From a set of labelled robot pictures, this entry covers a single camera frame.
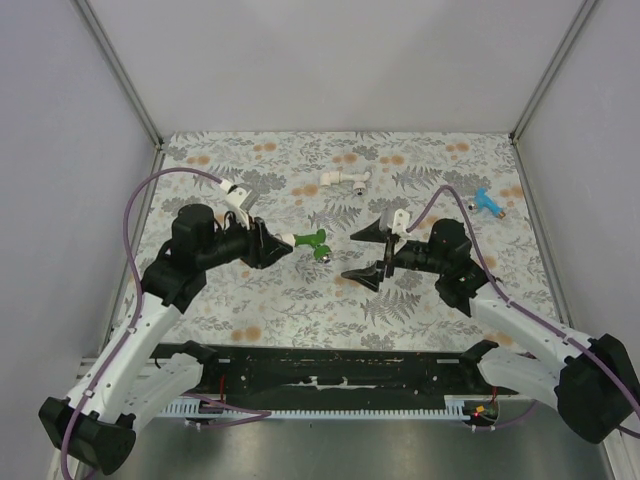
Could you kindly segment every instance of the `white wall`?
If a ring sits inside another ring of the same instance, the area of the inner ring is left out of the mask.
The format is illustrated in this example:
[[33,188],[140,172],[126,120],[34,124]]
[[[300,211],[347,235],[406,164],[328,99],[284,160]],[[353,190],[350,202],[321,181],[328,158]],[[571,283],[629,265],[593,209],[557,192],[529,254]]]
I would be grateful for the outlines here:
[[69,0],[0,2],[0,469],[45,477],[37,417],[97,346],[152,147]]
[[640,372],[640,3],[602,2],[521,143],[575,321]]
[[581,0],[92,0],[175,130],[508,132]]

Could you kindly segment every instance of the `table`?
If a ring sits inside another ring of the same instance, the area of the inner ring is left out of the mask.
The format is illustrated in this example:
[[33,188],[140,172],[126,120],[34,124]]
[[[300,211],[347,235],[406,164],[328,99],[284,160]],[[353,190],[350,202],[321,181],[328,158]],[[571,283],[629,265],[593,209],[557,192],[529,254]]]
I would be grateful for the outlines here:
[[[340,276],[382,256],[381,245],[350,241],[351,233],[389,206],[416,218],[444,183],[467,199],[486,187],[505,209],[502,220],[486,210],[472,217],[487,262],[515,295],[555,316],[506,135],[186,132],[175,134],[165,151],[163,168],[189,166],[251,185],[260,193],[251,214],[264,218],[272,233],[326,229],[333,262],[318,264],[311,248],[299,247],[266,270],[239,261],[212,270],[207,286],[163,342],[453,351],[489,338],[517,348],[507,335],[440,301],[434,275],[400,270],[377,294]],[[318,186],[323,172],[366,169],[372,178],[362,196],[348,183]],[[148,266],[169,238],[181,206],[209,204],[221,220],[222,198],[202,177],[162,177],[138,249],[139,268]],[[415,238],[427,239],[430,226],[442,217],[461,219],[451,197],[440,197]],[[119,321],[133,302],[130,281]]]

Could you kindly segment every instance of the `white toy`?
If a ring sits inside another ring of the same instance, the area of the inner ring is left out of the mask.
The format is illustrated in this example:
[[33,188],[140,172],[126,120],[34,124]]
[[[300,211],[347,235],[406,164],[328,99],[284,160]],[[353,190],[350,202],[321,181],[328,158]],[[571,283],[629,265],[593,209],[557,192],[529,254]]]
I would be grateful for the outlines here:
[[342,182],[353,182],[353,191],[356,195],[364,194],[367,189],[366,181],[371,178],[371,172],[366,171],[362,174],[349,174],[344,172],[325,172],[320,176],[320,186],[328,187]]

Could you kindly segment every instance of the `metal surface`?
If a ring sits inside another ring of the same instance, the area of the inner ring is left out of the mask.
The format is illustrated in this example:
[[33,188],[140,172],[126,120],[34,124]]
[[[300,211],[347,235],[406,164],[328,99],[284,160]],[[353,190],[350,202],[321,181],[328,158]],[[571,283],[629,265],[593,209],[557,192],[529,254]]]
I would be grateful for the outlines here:
[[[151,171],[149,175],[152,175],[158,172],[162,168],[162,163],[164,161],[164,153],[162,150],[156,148],[156,153],[153,158],[153,165],[151,166]],[[144,226],[147,222],[147,217],[149,216],[149,210],[151,209],[151,201],[153,200],[153,195],[156,191],[156,185],[158,184],[158,180],[151,182],[142,197],[142,203],[140,205],[140,211],[138,212],[138,218],[136,219],[135,226],[133,228],[133,236],[131,238],[131,246],[133,252],[135,253],[138,250],[138,245],[140,244],[140,239],[142,238],[142,232],[144,231]],[[118,284],[117,289],[112,296],[111,303],[109,306],[109,312],[111,315],[109,317],[108,322],[105,325],[105,329],[100,338],[103,339],[102,345],[100,346],[100,350],[98,353],[102,352],[104,348],[109,343],[109,338],[111,336],[111,327],[115,324],[118,319],[118,314],[120,312],[119,306],[122,305],[124,295],[127,289],[127,283],[129,282],[129,265],[127,264],[127,260],[125,258],[124,265],[122,267],[122,277],[120,278],[120,283]]]
[[531,98],[527,102],[527,106],[522,112],[522,115],[520,115],[520,118],[511,133],[511,138],[513,139],[514,144],[517,144],[520,137],[522,137],[524,130],[527,128],[527,125],[529,125],[529,122],[537,110],[538,105],[540,105],[542,98],[547,93],[551,83],[556,78],[560,68],[567,59],[569,52],[575,45],[578,36],[584,29],[584,26],[587,24],[591,15],[595,12],[599,3],[600,0],[584,0],[582,5],[580,5],[580,9],[576,13],[575,17],[573,17],[567,32],[564,34],[564,37],[560,41],[560,45],[558,45],[558,48],[551,58],[551,62],[542,74],[542,78],[538,82]]
[[602,442],[607,453],[613,476],[619,480],[638,480],[640,471],[637,469],[637,452],[631,443],[625,442],[625,435],[619,431],[613,432]]
[[122,65],[122,62],[118,58],[118,55],[116,54],[116,51],[113,48],[113,45],[109,40],[109,37],[107,36],[104,28],[102,27],[100,20],[96,16],[93,7],[88,0],[72,0],[72,3],[75,5],[78,13],[80,14],[80,17],[84,20],[87,28],[93,35],[96,43],[98,44],[98,47],[100,48],[100,51],[104,55],[104,58],[109,65],[109,68],[115,75],[116,80],[120,84],[120,87],[127,97],[127,100],[136,112],[140,123],[147,133],[147,136],[149,137],[151,142],[159,148],[162,145],[162,135],[149,116],[149,112],[142,103],[138,92],[133,86],[129,75]]
[[531,228],[533,229],[533,233],[536,237],[536,242],[538,243],[538,248],[540,249],[542,267],[544,268],[544,272],[547,276],[547,279],[549,280],[549,290],[551,291],[551,298],[553,299],[553,304],[556,307],[556,312],[558,313],[560,321],[573,328],[573,321],[571,319],[571,313],[567,304],[567,298],[564,294],[564,290],[562,289],[562,284],[558,276],[558,269],[556,268],[556,261],[553,258],[553,254],[549,246],[549,238],[546,233],[547,230],[544,228],[544,222],[540,215],[540,211],[536,207],[536,201],[531,189],[531,185],[529,184],[526,169],[524,167],[524,164],[522,163],[522,158],[520,157],[520,152],[518,151],[518,146],[514,144],[513,148],[516,169],[518,171],[518,175],[520,176],[520,183],[524,192],[524,198],[527,202],[527,208],[529,209]]
[[[503,419],[522,402],[502,402]],[[472,434],[422,421],[259,422],[228,430],[156,419],[109,480],[607,480],[609,464],[542,407],[522,426]]]

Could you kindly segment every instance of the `metal frame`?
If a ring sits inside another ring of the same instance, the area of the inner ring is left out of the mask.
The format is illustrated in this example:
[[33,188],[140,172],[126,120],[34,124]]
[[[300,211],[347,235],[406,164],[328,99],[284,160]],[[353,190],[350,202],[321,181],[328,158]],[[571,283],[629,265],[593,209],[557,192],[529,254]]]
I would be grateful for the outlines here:
[[[153,164],[151,165],[151,171],[149,175],[152,175],[162,168],[162,163],[164,162],[164,152],[162,150],[156,150],[155,156],[153,158]],[[153,201],[153,196],[156,191],[156,185],[158,184],[158,180],[151,182],[142,197],[142,203],[140,204],[140,211],[138,212],[138,218],[136,219],[135,227],[133,228],[133,236],[131,238],[131,249],[135,253],[138,250],[138,246],[140,245],[140,240],[142,238],[142,232],[144,231],[144,226],[147,223],[147,216],[149,214],[149,210],[151,208],[151,202]],[[98,349],[98,354],[104,350],[109,343],[109,337],[111,334],[111,328],[115,324],[118,319],[118,314],[120,313],[120,305],[124,299],[127,284],[129,283],[129,265],[127,264],[126,258],[122,261],[122,276],[120,277],[120,282],[118,286],[114,290],[111,301],[109,302],[109,308],[107,310],[109,319],[105,322],[104,330],[100,336],[102,339],[102,343]]]
[[556,307],[556,312],[558,313],[560,321],[573,328],[574,323],[571,318],[569,304],[564,294],[564,289],[562,288],[562,282],[560,281],[560,276],[556,267],[557,262],[554,259],[554,255],[550,247],[550,240],[547,235],[548,230],[545,228],[545,223],[538,207],[536,206],[537,202],[534,197],[533,190],[531,189],[527,171],[517,145],[513,145],[513,151],[516,170],[520,176],[520,183],[522,184],[524,198],[527,202],[527,208],[529,209],[529,217],[531,218],[533,234],[538,242],[540,258],[542,259],[542,267],[544,268],[547,279],[549,280],[549,290],[551,291],[553,304]]
[[531,122],[531,118],[540,106],[540,103],[549,90],[549,87],[553,83],[553,80],[556,78],[558,72],[567,60],[569,52],[571,52],[571,49],[575,45],[578,37],[580,36],[580,33],[582,33],[582,31],[584,30],[585,25],[587,24],[599,4],[600,0],[584,0],[582,2],[582,5],[578,9],[576,15],[573,17],[569,28],[564,34],[564,37],[562,37],[560,45],[558,45],[558,48],[553,54],[549,65],[542,74],[542,78],[540,78],[538,85],[536,85],[533,94],[529,98],[527,106],[522,112],[522,115],[520,115],[520,118],[516,122],[516,125],[511,132],[510,136],[514,145],[517,145],[520,141],[522,134],[529,125],[529,122]]
[[104,56],[104,59],[107,62],[107,65],[111,69],[112,73],[116,77],[118,84],[122,88],[122,91],[129,101],[129,104],[135,111],[142,127],[144,128],[149,140],[156,147],[156,149],[160,149],[162,147],[162,135],[158,128],[156,127],[153,119],[149,115],[144,103],[142,102],[140,95],[136,91],[133,83],[131,82],[131,78],[127,74],[122,62],[118,58],[115,49],[113,48],[113,44],[109,40],[107,33],[100,23],[93,7],[89,3],[88,0],[71,0],[71,3],[75,6],[80,18],[83,20],[85,26],[89,30],[89,33],[93,36],[100,52]]

